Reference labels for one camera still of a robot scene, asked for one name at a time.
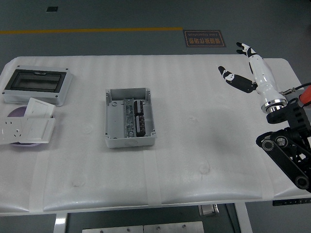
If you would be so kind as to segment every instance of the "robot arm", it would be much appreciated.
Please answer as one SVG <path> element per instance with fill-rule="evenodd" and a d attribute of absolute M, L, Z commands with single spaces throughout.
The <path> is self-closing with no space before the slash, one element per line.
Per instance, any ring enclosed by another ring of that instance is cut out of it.
<path fill-rule="evenodd" d="M 264 59 L 251 47 L 242 43 L 237 45 L 242 48 L 237 50 L 237 53 L 249 58 L 255 81 L 232 74 L 224 67 L 218 67 L 221 75 L 228 84 L 239 90 L 246 93 L 256 90 L 260 94 L 260 106 L 267 114 L 268 123 L 288 121 L 288 128 L 264 133 L 257 138 L 256 144 L 273 159 L 298 188 L 311 192 L 311 148 L 308 141 L 308 137 L 311 136 L 311 125 L 303 107 L 298 104 L 298 99 L 287 102 L 284 97 L 306 85 L 279 93 L 272 71 Z"/>

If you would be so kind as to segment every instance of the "yellow floor line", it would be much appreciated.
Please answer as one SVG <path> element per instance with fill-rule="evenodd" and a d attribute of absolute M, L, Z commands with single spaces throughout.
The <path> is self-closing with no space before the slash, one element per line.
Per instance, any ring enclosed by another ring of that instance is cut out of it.
<path fill-rule="evenodd" d="M 0 31 L 0 34 L 32 33 L 101 33 L 101 32 L 144 32 L 144 31 L 181 31 L 179 27 L 167 28 L 89 28 L 89 29 L 47 29 L 47 30 L 12 30 Z"/>

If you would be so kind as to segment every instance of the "white table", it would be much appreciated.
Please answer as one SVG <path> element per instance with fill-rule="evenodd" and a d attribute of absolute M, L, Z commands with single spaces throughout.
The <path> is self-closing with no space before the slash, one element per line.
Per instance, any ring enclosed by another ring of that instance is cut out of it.
<path fill-rule="evenodd" d="M 283 59 L 266 59 L 280 90 L 300 85 Z M 259 148 L 269 125 L 256 92 L 225 83 L 218 66 L 252 78 L 243 55 L 18 57 L 17 65 L 74 75 L 49 144 L 0 147 L 1 215 L 94 211 L 311 197 Z M 153 147 L 109 149 L 105 89 L 148 87 Z M 17 104 L 0 100 L 1 117 Z"/>

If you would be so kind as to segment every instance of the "gray junction box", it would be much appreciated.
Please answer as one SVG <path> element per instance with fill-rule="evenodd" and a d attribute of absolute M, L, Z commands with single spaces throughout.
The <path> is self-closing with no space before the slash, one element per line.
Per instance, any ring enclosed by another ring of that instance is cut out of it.
<path fill-rule="evenodd" d="M 105 126 L 109 148 L 154 145 L 156 131 L 150 89 L 106 90 Z"/>

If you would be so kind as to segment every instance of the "gray plastic box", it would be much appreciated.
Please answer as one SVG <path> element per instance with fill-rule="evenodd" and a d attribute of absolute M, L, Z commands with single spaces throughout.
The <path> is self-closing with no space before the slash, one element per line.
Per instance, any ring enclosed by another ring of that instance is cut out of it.
<path fill-rule="evenodd" d="M 4 102 L 25 104 L 32 97 L 62 106 L 71 79 L 68 68 L 17 66 L 2 92 Z"/>
<path fill-rule="evenodd" d="M 144 136 L 137 136 L 140 121 L 135 116 L 134 102 L 142 104 Z M 109 148 L 152 146 L 156 131 L 152 114 L 150 89 L 106 90 L 105 141 Z"/>

